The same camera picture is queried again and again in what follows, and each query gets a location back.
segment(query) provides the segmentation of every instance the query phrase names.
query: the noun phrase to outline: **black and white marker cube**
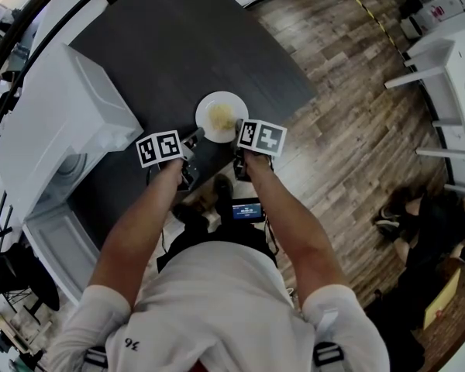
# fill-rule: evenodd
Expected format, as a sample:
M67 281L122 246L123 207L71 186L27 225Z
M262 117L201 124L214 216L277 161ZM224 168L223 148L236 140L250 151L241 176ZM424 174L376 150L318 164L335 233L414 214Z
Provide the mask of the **black and white marker cube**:
M237 145L243 149L279 157L287 131L284 127L262 120L243 120Z
M181 141L177 131L153 133L136 142L141 167L183 157Z

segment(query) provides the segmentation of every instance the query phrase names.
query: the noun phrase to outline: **black table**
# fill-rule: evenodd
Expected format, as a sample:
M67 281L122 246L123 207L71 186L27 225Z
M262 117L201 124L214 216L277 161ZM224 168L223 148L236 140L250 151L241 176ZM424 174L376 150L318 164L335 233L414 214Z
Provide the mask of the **black table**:
M196 129L207 94L241 97L251 119L282 123L314 98L298 65L234 0L118 0L71 46L102 65L145 135ZM229 145L198 145L201 182L232 159ZM136 148L109 153L69 203L101 246L119 216L146 186Z

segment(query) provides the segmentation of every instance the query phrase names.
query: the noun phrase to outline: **white plate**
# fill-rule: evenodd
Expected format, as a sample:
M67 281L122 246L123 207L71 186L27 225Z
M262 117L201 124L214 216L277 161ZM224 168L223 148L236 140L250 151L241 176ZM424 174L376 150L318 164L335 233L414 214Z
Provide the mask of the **white plate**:
M215 105L229 105L236 119L248 119L248 108L245 102L231 92L218 91L212 92L205 96L196 109L195 120L198 127L205 130L205 138L217 143L232 142L236 137L234 128L227 130L217 130L212 126L212 121L209 117L209 110Z

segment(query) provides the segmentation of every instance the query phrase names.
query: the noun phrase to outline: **shirt sleeve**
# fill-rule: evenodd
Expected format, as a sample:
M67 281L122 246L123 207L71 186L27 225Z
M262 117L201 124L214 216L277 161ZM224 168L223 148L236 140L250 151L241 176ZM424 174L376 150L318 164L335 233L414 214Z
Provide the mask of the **shirt sleeve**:
M100 285L86 288L79 306L48 352L49 370L81 370L86 351L105 346L109 335L127 323L130 314L129 303L120 293Z
M302 312L316 328L317 343L340 346L353 372L389 372L384 341L351 289L343 285L320 288L308 296ZM332 315L333 321L327 324L324 315L329 320Z

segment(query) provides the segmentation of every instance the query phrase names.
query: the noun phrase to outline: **yellow food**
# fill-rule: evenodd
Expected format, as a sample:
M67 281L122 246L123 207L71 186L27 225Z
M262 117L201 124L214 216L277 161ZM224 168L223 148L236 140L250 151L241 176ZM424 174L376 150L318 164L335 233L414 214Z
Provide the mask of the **yellow food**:
M229 105L221 104L212 106L208 112L208 117L212 122L213 129L218 131L233 129L236 125L233 109Z

